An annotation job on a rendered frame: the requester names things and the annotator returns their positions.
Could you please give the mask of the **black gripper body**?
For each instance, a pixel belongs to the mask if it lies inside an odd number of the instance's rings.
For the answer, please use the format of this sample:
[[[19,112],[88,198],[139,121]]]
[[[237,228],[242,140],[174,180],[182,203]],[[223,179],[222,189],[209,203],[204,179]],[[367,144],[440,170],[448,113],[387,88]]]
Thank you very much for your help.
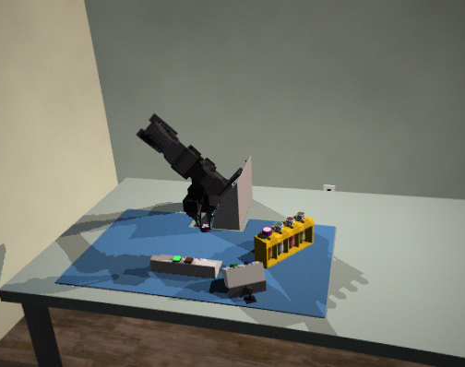
[[[193,186],[193,188],[198,189],[197,187]],[[215,195],[213,196],[213,202],[210,206],[202,206],[200,212],[203,213],[213,213],[215,209],[217,209],[218,204],[221,202],[221,196]]]

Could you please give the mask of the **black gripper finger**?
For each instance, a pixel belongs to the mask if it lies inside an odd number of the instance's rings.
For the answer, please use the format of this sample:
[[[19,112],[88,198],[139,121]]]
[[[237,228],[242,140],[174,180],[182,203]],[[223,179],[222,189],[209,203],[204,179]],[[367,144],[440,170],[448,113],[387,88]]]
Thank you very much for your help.
[[[218,209],[218,208],[217,208],[217,209]],[[207,213],[207,219],[208,219],[209,229],[212,228],[214,216],[215,216],[215,214],[216,214],[217,209],[215,209],[213,213]]]
[[[197,226],[200,228],[201,226],[201,212],[199,214],[199,217],[193,218],[193,220],[196,222]]]

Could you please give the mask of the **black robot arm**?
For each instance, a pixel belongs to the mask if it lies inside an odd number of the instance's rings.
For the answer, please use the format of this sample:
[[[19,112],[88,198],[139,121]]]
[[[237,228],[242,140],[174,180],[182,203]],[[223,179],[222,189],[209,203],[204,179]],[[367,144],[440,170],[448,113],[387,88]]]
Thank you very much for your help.
[[[225,179],[216,171],[217,167],[209,158],[203,159],[192,145],[184,146],[176,136],[178,133],[158,115],[154,113],[149,121],[151,124],[144,131],[141,128],[137,136],[159,153],[163,153],[171,167],[182,177],[186,180],[188,177],[192,179],[192,184],[187,189],[188,194],[183,200],[184,212],[189,217],[199,217],[201,207],[210,206],[213,196],[221,195],[243,169],[240,168],[229,180]]]

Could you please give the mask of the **grey key desk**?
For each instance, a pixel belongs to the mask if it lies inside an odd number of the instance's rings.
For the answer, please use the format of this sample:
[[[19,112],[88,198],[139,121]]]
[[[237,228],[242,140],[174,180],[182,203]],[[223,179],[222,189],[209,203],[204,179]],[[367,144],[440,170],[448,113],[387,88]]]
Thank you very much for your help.
[[[251,265],[250,265],[251,264]],[[228,269],[229,268],[229,269]],[[245,261],[242,265],[230,264],[222,268],[223,285],[229,298],[245,296],[246,303],[256,302],[252,294],[266,291],[266,276],[262,262]],[[229,289],[228,289],[229,288]]]

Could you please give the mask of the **blue flat mat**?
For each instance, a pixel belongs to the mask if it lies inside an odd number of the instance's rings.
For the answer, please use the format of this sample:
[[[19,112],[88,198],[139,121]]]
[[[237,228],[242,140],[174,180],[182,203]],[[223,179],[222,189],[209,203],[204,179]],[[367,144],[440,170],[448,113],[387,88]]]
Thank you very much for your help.
[[[222,268],[252,260],[254,236],[272,220],[250,219],[242,231],[201,232],[188,227],[185,213],[127,209],[55,282],[107,290],[215,302],[288,314],[325,318],[336,226],[315,225],[314,243],[265,268],[266,291],[256,302],[229,298]],[[216,278],[150,270],[153,255],[178,255],[222,261]]]

